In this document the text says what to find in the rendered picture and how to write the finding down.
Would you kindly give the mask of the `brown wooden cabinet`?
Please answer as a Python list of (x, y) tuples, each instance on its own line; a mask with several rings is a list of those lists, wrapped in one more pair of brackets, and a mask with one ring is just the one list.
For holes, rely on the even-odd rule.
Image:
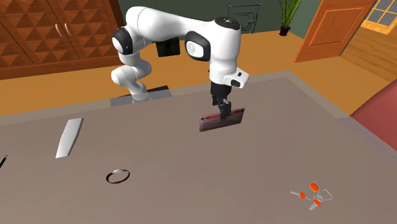
[(0, 80), (115, 66), (118, 0), (0, 0)]

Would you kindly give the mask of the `white flat strip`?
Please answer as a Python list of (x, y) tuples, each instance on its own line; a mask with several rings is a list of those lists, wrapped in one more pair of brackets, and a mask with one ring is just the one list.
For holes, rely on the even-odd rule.
[(78, 139), (84, 118), (74, 118), (67, 121), (61, 135), (55, 158), (68, 157)]

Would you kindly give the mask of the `dark red flat remote control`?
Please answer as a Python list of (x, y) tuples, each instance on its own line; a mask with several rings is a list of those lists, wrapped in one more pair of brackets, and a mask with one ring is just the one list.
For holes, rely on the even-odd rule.
[(213, 130), (239, 124), (242, 121), (244, 112), (244, 108), (233, 109), (231, 110), (230, 115), (227, 116), (225, 119), (220, 118), (220, 113), (201, 116), (199, 118), (199, 131), (204, 132), (207, 130)]

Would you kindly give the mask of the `wooden framed window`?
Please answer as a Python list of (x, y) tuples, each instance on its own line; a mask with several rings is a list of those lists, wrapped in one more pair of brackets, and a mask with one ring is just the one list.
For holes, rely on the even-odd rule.
[(397, 0), (377, 0), (361, 27), (388, 35), (397, 25)]

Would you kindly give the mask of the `orange and grey earphones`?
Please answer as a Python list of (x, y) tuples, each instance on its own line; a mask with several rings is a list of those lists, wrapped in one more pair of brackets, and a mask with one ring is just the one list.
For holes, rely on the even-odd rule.
[(300, 197), (301, 199), (311, 201), (312, 204), (309, 207), (310, 211), (315, 210), (315, 208), (319, 207), (325, 201), (333, 200), (332, 194), (325, 188), (320, 189), (319, 185), (315, 182), (310, 182), (309, 188), (314, 193), (311, 198), (307, 197), (303, 192), (290, 191), (290, 193)]

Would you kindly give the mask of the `green potted plant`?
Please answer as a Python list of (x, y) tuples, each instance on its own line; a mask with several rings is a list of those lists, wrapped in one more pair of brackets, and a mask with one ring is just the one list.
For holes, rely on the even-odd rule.
[(280, 36), (287, 36), (290, 25), (294, 21), (296, 11), (299, 9), (302, 0), (279, 0), (282, 17), (281, 17), (281, 29), (279, 32)]

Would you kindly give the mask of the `orange wooden door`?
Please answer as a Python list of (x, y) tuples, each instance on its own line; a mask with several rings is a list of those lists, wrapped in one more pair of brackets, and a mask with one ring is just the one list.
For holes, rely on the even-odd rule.
[(295, 62), (339, 56), (376, 0), (322, 0)]

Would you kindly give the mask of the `grey robot stand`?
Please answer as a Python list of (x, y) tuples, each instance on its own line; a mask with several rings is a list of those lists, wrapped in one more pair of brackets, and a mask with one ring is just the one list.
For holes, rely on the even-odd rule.
[(146, 93), (136, 94), (136, 95), (123, 95), (120, 97), (110, 99), (110, 105), (113, 106), (121, 106), (125, 104), (132, 104), (144, 101), (150, 101), (155, 99), (161, 99), (165, 97), (172, 97), (172, 94), (167, 85), (152, 88), (147, 90)]

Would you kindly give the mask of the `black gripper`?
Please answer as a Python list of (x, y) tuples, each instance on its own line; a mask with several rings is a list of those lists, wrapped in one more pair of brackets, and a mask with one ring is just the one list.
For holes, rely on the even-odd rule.
[(228, 85), (220, 85), (214, 82), (211, 82), (211, 95), (212, 95), (212, 105), (215, 106), (218, 104), (220, 118), (225, 120), (231, 113), (231, 102), (223, 99), (227, 99), (227, 96), (231, 92), (231, 86)]

